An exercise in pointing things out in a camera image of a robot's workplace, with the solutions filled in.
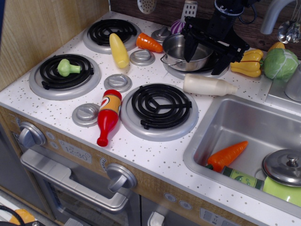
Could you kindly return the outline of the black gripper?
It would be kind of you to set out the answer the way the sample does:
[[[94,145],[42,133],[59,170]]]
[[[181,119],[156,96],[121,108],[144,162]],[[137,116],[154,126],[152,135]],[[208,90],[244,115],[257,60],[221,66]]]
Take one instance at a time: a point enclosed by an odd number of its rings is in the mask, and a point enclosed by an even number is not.
[[[250,46],[234,31],[235,16],[212,16],[211,19],[186,17],[181,34],[185,38],[184,59],[190,62],[199,44],[218,55],[212,75],[220,75],[230,63],[239,62]]]

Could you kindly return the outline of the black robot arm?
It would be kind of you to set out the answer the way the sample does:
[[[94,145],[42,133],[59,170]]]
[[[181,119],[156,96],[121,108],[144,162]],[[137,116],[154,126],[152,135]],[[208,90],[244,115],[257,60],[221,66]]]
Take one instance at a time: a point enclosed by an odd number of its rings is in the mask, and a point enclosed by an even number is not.
[[[211,19],[186,17],[186,24],[181,31],[185,39],[183,55],[186,62],[191,61],[198,44],[219,54],[212,75],[219,75],[230,63],[240,62],[250,46],[235,33],[233,25],[245,8],[252,7],[254,16],[257,17],[255,2],[254,0],[216,0]]]

